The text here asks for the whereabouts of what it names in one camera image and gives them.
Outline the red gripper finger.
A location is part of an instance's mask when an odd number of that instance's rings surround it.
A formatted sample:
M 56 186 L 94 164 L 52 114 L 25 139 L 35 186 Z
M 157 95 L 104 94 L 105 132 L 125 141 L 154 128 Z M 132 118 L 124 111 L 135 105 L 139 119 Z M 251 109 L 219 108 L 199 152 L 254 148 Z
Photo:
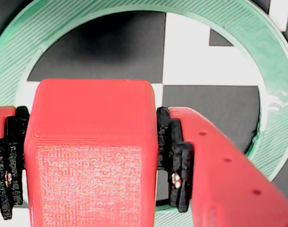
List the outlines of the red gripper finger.
M 157 226 L 288 227 L 288 200 L 207 118 L 159 107 L 157 127 L 169 183 Z
M 24 141 L 29 122 L 26 106 L 0 107 L 0 212 L 12 219 L 12 209 L 23 204 Z

